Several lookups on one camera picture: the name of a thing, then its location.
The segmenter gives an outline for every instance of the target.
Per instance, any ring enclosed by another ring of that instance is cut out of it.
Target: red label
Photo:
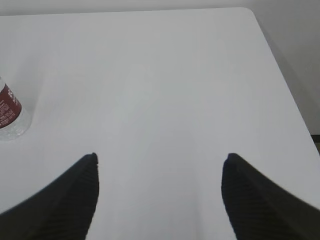
[[[0,129],[11,124],[21,112],[21,104],[7,85],[0,92]]]

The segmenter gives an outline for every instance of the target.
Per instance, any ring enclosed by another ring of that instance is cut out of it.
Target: plastic bottle
[[[0,77],[0,140],[13,140],[31,125],[31,116]]]

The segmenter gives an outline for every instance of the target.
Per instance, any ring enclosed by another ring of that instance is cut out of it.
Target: black object
[[[221,191],[238,240],[320,240],[320,211],[235,153],[224,163]]]
[[[84,240],[98,195],[98,158],[93,153],[34,196],[1,214],[0,240]]]
[[[311,135],[314,143],[320,143],[320,135]]]

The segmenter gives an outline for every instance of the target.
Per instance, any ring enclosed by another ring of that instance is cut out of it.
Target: table surface
[[[320,208],[319,154],[248,9],[2,16],[0,74],[33,115],[0,142],[0,212],[92,152],[88,240],[236,239],[231,152]]]

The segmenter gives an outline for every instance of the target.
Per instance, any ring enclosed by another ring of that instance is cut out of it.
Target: white wall
[[[220,7],[253,10],[309,131],[320,134],[320,0],[0,0],[0,15]]]

